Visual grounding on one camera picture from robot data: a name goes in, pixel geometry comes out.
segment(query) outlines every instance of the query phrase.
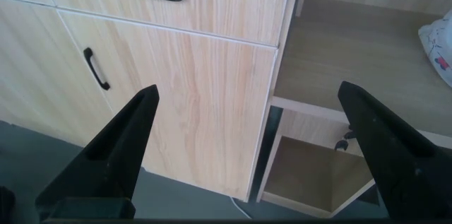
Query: cabinet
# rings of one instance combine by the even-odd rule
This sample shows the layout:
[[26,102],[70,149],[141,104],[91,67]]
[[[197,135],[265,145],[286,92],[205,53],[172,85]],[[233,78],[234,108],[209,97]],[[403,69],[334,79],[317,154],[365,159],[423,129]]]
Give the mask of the cabinet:
[[0,35],[2,119],[83,146],[113,117],[54,8],[0,0]]
[[157,85],[144,168],[246,200],[276,49],[59,13],[78,48],[94,52],[114,112]]
[[282,40],[271,97],[283,112],[258,201],[330,218],[374,184],[356,141],[333,150],[349,131],[337,98],[343,81],[369,91],[436,145],[452,148],[452,89],[417,35],[452,0],[298,4],[298,15],[285,17],[289,37]]
[[248,200],[287,0],[54,1],[0,0],[0,119],[84,146],[156,84],[145,169]]

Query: white cable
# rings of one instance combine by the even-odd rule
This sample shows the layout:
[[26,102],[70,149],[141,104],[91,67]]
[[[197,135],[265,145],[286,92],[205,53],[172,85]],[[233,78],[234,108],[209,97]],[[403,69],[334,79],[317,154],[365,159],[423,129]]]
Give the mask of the white cable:
[[248,213],[246,213],[246,211],[244,211],[239,205],[237,205],[237,203],[235,203],[234,199],[231,196],[229,198],[231,199],[231,201],[235,205],[235,207],[237,209],[239,209],[239,211],[241,211],[248,219],[251,219],[251,220],[253,219]]

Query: shelf compartment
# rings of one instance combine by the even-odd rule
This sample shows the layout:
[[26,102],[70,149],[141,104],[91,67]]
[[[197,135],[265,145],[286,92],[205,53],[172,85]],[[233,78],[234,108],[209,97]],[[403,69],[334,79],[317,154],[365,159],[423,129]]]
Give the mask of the shelf compartment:
[[373,184],[364,158],[282,136],[262,199],[330,218]]
[[342,111],[342,81],[355,83],[406,122],[452,136],[452,89],[436,74],[417,30],[440,16],[344,1],[304,0],[293,18],[272,105],[293,100]]

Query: plastic bag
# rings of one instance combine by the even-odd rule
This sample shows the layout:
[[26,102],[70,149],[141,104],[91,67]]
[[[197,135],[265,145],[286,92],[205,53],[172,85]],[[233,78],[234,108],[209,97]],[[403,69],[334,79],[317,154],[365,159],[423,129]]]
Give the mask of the plastic bag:
[[452,87],[452,10],[443,19],[422,26],[418,34],[436,72]]

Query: shelf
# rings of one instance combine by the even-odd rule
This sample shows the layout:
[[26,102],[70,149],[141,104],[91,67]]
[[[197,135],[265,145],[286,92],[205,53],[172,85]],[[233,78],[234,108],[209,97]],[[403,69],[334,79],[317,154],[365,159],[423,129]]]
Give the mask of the shelf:
[[292,19],[275,99],[342,111],[338,89],[349,81],[416,129],[452,136],[452,88],[436,74],[417,35],[421,26],[438,18],[304,0],[301,17]]
[[364,158],[283,136],[262,199],[328,218],[373,184]]

